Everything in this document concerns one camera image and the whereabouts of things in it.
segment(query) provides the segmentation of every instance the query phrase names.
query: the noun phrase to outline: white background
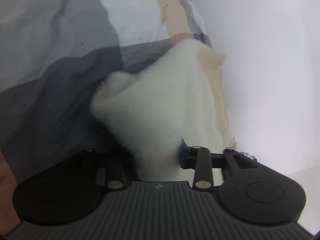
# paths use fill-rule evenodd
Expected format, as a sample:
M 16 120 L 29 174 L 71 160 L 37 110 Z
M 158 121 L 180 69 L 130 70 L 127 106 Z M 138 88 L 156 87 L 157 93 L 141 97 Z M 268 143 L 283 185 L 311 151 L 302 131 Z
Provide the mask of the white background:
M 320 229 L 314 215 L 320 214 L 320 0 L 193 1 L 214 48 L 228 57 L 224 87 L 238 150 L 283 174 L 294 173 L 307 193 L 300 222 L 315 233 Z

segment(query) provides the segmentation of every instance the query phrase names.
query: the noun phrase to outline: gray fabric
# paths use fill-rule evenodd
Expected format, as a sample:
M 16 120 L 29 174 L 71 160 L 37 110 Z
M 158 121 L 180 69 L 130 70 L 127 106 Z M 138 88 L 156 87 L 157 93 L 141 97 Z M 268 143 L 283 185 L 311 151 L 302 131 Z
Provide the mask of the gray fabric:
M 180 3 L 194 38 L 209 44 L 188 1 Z M 116 145 L 89 113 L 92 94 L 111 72 L 154 63 L 172 40 L 120 48 L 100 0 L 0 0 L 0 10 L 0 149 L 18 182 L 82 149 Z
M 74 152 L 115 145 L 89 104 L 98 84 L 121 68 L 119 47 L 99 49 L 58 60 L 39 79 L 0 93 L 0 147 L 18 182 Z
M 100 0 L 0 0 L 0 10 L 0 91 L 60 58 L 119 45 Z

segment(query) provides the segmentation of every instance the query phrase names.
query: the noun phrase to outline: white towel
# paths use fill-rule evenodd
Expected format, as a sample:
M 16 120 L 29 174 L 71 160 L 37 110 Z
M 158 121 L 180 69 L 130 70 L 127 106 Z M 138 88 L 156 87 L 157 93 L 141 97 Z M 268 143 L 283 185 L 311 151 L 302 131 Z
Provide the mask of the white towel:
M 223 98 L 223 60 L 206 45 L 183 40 L 139 74 L 113 73 L 98 88 L 91 112 L 137 159 L 141 180 L 189 180 L 179 167 L 182 139 L 215 153 L 234 146 Z M 207 76 L 215 72 L 209 84 Z

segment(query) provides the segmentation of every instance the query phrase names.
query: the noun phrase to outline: ribbed black surface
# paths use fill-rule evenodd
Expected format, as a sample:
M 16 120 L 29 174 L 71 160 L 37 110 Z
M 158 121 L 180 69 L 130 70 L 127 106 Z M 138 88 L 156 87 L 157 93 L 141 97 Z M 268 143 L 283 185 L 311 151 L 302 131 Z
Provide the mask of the ribbed black surface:
M 298 224 L 257 227 L 225 214 L 209 193 L 186 182 L 134 182 L 108 193 L 87 217 L 69 225 L 42 227 L 23 222 L 8 240 L 307 240 Z

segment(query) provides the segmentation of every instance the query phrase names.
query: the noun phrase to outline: skin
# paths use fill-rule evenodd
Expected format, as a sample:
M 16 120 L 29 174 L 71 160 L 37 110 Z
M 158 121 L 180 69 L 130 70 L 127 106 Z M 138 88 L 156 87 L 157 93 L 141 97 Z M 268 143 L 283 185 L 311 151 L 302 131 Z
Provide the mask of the skin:
M 12 204 L 12 194 L 17 181 L 0 151 L 0 234 L 12 231 L 20 220 Z

